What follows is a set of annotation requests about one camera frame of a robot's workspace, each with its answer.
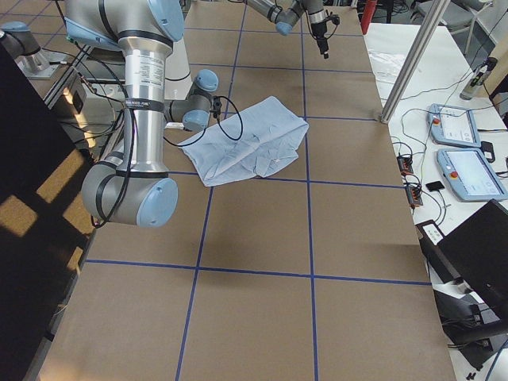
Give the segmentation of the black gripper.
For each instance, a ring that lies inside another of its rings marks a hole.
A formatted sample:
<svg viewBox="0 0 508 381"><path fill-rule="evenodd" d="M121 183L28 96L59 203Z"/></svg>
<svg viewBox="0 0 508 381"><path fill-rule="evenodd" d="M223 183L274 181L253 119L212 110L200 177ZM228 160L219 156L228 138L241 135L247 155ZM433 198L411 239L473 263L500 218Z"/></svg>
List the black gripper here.
<svg viewBox="0 0 508 381"><path fill-rule="evenodd" d="M329 21L335 26L340 24L339 16L334 13L312 13L310 15L311 35L316 40L320 53L323 54L325 60L329 58L328 38L325 36L327 33L327 23Z"/></svg>
<svg viewBox="0 0 508 381"><path fill-rule="evenodd" d="M220 96L213 97L213 101L212 101L212 105L211 105L211 113L212 113L214 119L219 119L221 116L222 104L221 104L220 98L221 98Z"/></svg>

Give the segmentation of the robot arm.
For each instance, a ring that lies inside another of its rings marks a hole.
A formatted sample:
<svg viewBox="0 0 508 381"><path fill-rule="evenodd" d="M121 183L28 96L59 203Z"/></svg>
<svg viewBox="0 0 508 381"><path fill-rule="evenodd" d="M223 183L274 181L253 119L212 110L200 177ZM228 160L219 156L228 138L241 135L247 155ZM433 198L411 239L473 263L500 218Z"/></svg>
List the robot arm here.
<svg viewBox="0 0 508 381"><path fill-rule="evenodd" d="M214 110L218 77L201 70L183 100L167 100L166 61L183 39L177 1L68 1L67 34L125 58L123 140L87 173L83 203L96 226L164 225L175 211L177 183L163 162L164 128L181 122L202 131Z"/></svg>
<svg viewBox="0 0 508 381"><path fill-rule="evenodd" d="M292 1L286 9L277 1L251 0L243 1L243 3L274 24L276 31L283 36L288 35L297 22L304 17L320 54L325 60L329 58L328 39L332 35L327 35L328 24L332 23L337 29L340 17L338 14L325 10L323 1Z"/></svg>

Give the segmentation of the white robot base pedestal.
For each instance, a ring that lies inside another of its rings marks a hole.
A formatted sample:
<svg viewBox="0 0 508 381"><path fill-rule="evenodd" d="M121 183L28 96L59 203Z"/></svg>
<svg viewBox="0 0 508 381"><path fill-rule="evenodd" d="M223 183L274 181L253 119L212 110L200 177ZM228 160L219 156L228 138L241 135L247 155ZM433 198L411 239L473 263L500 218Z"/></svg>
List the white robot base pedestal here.
<svg viewBox="0 0 508 381"><path fill-rule="evenodd" d="M166 59L164 98L183 100L191 88L191 70L184 39L173 44L173 53Z"/></svg>

